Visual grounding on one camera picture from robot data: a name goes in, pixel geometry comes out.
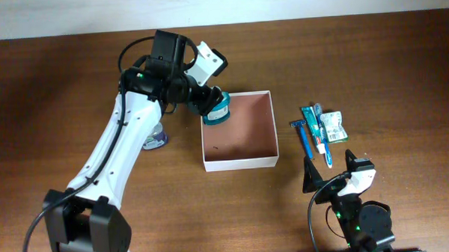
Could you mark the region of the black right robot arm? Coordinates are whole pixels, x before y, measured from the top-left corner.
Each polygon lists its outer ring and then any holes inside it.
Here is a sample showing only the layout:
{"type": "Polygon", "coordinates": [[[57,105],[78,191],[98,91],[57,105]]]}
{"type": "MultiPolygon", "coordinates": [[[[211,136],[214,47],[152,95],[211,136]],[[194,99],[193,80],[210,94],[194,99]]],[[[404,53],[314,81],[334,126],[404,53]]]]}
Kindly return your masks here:
{"type": "Polygon", "coordinates": [[[320,176],[309,158],[304,160],[302,192],[313,194],[308,204],[307,222],[315,252],[321,251],[314,236],[312,212],[315,204],[323,203],[329,203],[335,213],[349,252],[394,252],[390,207],[360,198],[373,184],[375,165],[369,159],[356,157],[351,150],[346,150],[344,156],[346,170],[329,180],[320,176]]]}

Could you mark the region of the teal mouthwash bottle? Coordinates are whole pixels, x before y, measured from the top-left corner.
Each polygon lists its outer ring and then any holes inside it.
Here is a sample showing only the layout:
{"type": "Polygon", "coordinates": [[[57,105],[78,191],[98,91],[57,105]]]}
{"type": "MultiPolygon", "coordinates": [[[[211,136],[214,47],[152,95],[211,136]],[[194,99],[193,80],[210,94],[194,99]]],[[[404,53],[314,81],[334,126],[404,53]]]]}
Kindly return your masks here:
{"type": "Polygon", "coordinates": [[[230,94],[226,91],[223,93],[223,100],[215,106],[208,115],[203,116],[205,125],[218,125],[225,122],[230,117],[230,94]]]}

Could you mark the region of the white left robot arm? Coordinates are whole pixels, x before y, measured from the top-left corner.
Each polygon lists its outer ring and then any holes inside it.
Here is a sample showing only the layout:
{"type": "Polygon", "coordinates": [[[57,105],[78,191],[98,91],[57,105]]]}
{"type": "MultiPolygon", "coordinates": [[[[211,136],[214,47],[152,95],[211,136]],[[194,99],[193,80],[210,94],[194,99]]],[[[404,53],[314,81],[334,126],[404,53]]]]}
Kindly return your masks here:
{"type": "Polygon", "coordinates": [[[149,55],[120,68],[115,106],[86,164],[63,191],[50,190],[30,225],[44,221],[52,252],[130,252],[132,228],[120,212],[128,177],[169,105],[209,114],[224,95],[207,80],[227,59],[205,42],[158,30],[149,55]]]}

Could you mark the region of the purple pump soap bottle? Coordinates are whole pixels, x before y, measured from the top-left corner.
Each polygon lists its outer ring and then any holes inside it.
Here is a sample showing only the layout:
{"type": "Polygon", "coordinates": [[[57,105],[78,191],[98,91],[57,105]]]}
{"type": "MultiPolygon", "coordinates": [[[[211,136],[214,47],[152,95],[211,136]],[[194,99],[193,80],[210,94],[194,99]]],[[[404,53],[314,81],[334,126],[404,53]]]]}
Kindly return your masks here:
{"type": "Polygon", "coordinates": [[[143,150],[156,150],[168,143],[168,136],[166,135],[163,125],[159,122],[153,131],[147,136],[146,141],[142,145],[143,150]]]}

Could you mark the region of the blue disposable razor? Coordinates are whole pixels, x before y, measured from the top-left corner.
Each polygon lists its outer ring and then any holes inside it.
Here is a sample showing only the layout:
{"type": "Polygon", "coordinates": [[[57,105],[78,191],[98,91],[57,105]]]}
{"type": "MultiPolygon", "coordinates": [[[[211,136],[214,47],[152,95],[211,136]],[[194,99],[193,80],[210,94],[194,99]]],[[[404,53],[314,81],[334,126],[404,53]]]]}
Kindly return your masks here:
{"type": "Polygon", "coordinates": [[[305,129],[304,129],[305,124],[306,124],[305,120],[296,120],[296,121],[292,121],[290,123],[290,125],[297,130],[297,133],[302,140],[302,144],[303,144],[305,153],[306,153],[307,157],[311,160],[313,158],[313,153],[311,150],[311,146],[308,142],[308,137],[305,133],[305,129]]]}

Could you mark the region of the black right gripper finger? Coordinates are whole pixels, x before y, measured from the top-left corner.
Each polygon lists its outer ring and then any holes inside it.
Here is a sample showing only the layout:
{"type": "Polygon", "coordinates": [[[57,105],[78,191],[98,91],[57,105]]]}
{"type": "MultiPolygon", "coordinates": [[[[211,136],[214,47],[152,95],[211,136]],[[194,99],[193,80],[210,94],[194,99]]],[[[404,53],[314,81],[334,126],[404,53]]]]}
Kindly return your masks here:
{"type": "Polygon", "coordinates": [[[345,156],[346,156],[346,171],[352,173],[357,168],[357,163],[355,162],[357,158],[351,150],[346,150],[345,156]]]}
{"type": "Polygon", "coordinates": [[[324,180],[309,157],[304,158],[302,193],[312,193],[324,185],[324,180]]]}

